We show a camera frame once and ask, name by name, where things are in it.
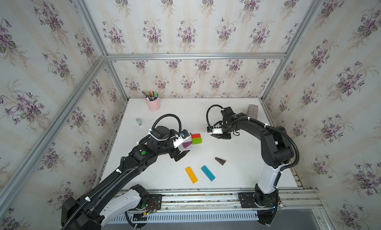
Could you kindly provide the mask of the yellow rectangular block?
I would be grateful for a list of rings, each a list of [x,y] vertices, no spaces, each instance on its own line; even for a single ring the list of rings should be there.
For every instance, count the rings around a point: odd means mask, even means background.
[[[185,171],[193,184],[198,182],[198,179],[196,175],[194,174],[193,170],[191,169],[191,167],[185,168]]]

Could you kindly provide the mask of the green cube block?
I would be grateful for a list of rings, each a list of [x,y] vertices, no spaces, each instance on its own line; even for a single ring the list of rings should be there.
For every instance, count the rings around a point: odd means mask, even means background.
[[[192,139],[192,144],[193,145],[202,144],[202,138],[201,137],[193,138]]]

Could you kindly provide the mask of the red cube block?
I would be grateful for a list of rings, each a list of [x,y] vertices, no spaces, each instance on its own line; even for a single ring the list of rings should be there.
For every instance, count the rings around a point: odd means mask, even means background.
[[[198,134],[192,134],[191,137],[192,137],[192,139],[201,138],[201,135],[199,133]]]

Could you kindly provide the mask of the blue rectangular block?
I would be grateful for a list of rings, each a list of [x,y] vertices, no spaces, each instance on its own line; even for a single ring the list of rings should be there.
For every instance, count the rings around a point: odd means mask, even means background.
[[[213,173],[207,168],[207,166],[202,166],[202,167],[201,167],[201,171],[206,175],[206,177],[207,177],[210,181],[214,181],[214,180],[215,180],[215,176],[214,176]]]

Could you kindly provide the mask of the brown triangular wedge block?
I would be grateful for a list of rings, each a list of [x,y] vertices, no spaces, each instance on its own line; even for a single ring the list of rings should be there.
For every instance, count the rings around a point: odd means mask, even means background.
[[[220,135],[220,134],[212,134],[211,136],[212,136],[212,137],[215,137],[215,138],[217,138],[217,139],[221,139],[221,135]]]

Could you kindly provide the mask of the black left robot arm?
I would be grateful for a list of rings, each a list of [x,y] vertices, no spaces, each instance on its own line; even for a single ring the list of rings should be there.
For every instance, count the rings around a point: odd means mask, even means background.
[[[118,198],[115,195],[155,163],[158,156],[169,154],[179,161],[187,151],[179,146],[190,139],[187,130],[175,131],[164,126],[151,128],[125,157],[120,165],[93,189],[78,199],[68,198],[62,205],[61,226],[63,230],[100,230],[122,212],[136,208],[148,196],[141,185],[133,186],[127,194]]]

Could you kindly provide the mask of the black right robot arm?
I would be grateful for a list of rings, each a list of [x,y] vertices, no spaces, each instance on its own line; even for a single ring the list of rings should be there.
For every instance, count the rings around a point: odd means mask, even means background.
[[[236,114],[230,107],[222,108],[221,115],[222,139],[229,139],[232,132],[243,130],[261,142],[261,156],[265,165],[255,187],[255,197],[264,199],[274,196],[282,172],[299,163],[296,143],[281,126],[273,127],[244,113]]]

